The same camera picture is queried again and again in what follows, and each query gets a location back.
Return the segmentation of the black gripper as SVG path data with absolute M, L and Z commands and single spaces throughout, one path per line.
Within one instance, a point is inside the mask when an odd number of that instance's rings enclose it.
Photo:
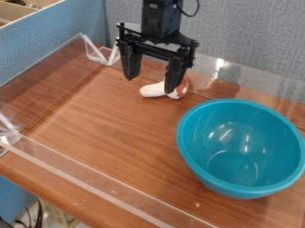
M 120 29 L 117 42 L 126 79 L 133 80 L 140 75 L 144 54 L 165 61 L 169 60 L 165 86 L 166 93 L 172 93 L 180 86 L 188 69 L 193 67 L 200 43 L 178 30 L 161 38 L 158 35 L 145 34 L 140 24 L 122 21 L 117 23 L 117 27 Z M 158 45 L 177 45 L 180 49 L 172 51 Z

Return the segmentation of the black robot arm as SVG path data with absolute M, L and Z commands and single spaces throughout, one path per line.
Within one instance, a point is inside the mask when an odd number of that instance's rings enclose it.
M 145 55 L 168 61 L 165 92 L 174 92 L 181 85 L 186 71 L 193 67 L 197 40 L 180 32 L 184 0 L 144 0 L 142 23 L 118 22 L 120 47 L 124 72 L 133 80 L 141 72 Z

